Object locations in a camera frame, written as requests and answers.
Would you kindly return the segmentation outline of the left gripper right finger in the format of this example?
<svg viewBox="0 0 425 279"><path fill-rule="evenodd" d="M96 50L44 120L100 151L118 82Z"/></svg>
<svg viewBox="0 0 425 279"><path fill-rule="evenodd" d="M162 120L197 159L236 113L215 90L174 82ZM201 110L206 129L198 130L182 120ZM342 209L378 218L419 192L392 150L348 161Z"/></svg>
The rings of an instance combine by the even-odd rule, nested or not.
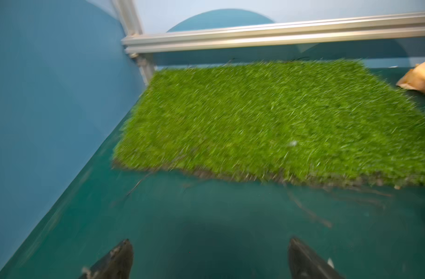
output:
<svg viewBox="0 0 425 279"><path fill-rule="evenodd" d="M332 265L297 237L290 239L288 262L293 279L343 279Z"/></svg>

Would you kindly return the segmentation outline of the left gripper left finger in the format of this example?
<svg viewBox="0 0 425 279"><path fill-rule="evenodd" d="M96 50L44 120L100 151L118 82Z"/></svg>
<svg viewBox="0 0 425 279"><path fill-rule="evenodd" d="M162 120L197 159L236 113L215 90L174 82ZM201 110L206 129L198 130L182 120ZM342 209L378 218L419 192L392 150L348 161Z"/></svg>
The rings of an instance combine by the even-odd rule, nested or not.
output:
<svg viewBox="0 0 425 279"><path fill-rule="evenodd" d="M133 260L133 246L124 239L94 265L83 267L80 279L129 279Z"/></svg>

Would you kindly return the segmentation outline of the peach rosebud stem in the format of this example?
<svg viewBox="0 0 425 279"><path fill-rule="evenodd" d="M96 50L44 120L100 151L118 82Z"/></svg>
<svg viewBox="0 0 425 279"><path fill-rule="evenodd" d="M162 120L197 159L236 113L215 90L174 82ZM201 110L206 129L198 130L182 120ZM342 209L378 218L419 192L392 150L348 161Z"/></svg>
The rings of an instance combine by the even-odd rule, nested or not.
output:
<svg viewBox="0 0 425 279"><path fill-rule="evenodd" d="M417 64L409 70L396 85L405 90L414 90L425 94L425 62Z"/></svg>

